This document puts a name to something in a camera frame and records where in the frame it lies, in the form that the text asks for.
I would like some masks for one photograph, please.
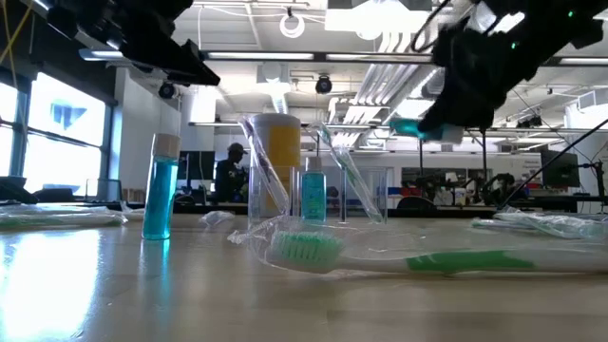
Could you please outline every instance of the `toothbrush handle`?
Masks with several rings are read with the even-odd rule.
[[[608,256],[573,250],[445,252],[391,260],[341,257],[337,268],[401,274],[467,271],[603,273],[608,272]]]

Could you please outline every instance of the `cap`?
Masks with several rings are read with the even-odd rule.
[[[152,155],[177,159],[180,157],[180,144],[181,139],[178,136],[157,133],[152,142]]]
[[[306,171],[321,171],[322,166],[320,157],[306,157]]]
[[[242,154],[247,154],[247,152],[245,151],[245,148],[243,148],[243,145],[241,145],[238,142],[235,142],[235,143],[231,144],[230,146],[228,146],[228,152],[240,152]]]

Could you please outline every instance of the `security camera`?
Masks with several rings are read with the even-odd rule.
[[[319,76],[319,80],[316,82],[316,87],[314,88],[317,94],[327,94],[332,91],[332,81],[330,81],[330,76],[321,75]]]
[[[159,89],[159,96],[165,100],[177,99],[180,96],[180,90],[175,85],[165,82]]]

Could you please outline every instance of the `bottle cap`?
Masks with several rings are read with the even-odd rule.
[[[177,159],[180,157],[180,144],[178,136],[156,133],[152,142],[152,155]]]
[[[322,167],[320,157],[306,157],[306,171],[321,171]]]

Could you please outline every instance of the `person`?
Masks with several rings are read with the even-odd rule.
[[[247,184],[247,174],[237,165],[247,152],[238,142],[228,147],[228,159],[218,162],[216,167],[216,201],[234,202],[246,201],[242,189]]]

